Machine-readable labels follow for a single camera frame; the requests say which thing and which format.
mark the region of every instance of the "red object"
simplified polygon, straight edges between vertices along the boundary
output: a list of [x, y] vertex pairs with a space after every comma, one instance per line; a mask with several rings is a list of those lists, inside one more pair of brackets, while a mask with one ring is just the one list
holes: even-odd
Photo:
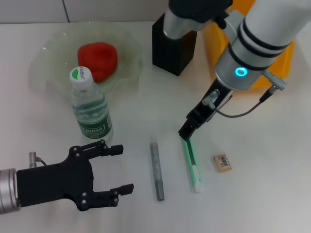
[[83, 45], [78, 50], [78, 63], [80, 67], [89, 68], [94, 81], [100, 83], [117, 68], [117, 50], [104, 42]]

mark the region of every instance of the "barcode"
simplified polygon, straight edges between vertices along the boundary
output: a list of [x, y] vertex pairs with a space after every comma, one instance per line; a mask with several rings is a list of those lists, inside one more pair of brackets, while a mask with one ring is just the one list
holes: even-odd
[[230, 163], [225, 156], [219, 156], [218, 158], [221, 161], [222, 166], [230, 166]]

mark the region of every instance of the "orange bin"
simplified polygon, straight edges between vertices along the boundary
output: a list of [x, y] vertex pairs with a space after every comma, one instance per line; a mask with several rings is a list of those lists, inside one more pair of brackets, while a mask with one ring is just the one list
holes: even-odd
[[[246, 15], [249, 9], [254, 4], [255, 0], [234, 0], [231, 10], [236, 9], [242, 14]], [[228, 39], [224, 32], [222, 32], [217, 24], [209, 24], [203, 30], [205, 49], [208, 57], [210, 76], [214, 80], [216, 78], [214, 67], [218, 58], [225, 50]], [[269, 67], [269, 70], [280, 78], [285, 78], [290, 72], [290, 65], [295, 48], [295, 41], [284, 50], [284, 52], [276, 59], [276, 61]], [[271, 86], [270, 82], [261, 76], [252, 86], [252, 89], [259, 89]]]

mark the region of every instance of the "blue led ring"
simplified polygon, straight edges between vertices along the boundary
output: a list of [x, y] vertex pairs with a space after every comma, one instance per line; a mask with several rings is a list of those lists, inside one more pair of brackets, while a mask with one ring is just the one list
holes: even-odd
[[247, 74], [247, 69], [244, 67], [238, 67], [235, 69], [235, 74], [239, 77], [244, 77]]

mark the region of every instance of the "bottle label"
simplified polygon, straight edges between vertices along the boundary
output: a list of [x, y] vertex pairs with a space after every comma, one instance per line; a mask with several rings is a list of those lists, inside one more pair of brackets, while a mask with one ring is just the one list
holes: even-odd
[[96, 124], [84, 124], [79, 122], [80, 129], [82, 134], [85, 137], [98, 139], [106, 136], [111, 130], [111, 120], [110, 115], [108, 114], [103, 120]]

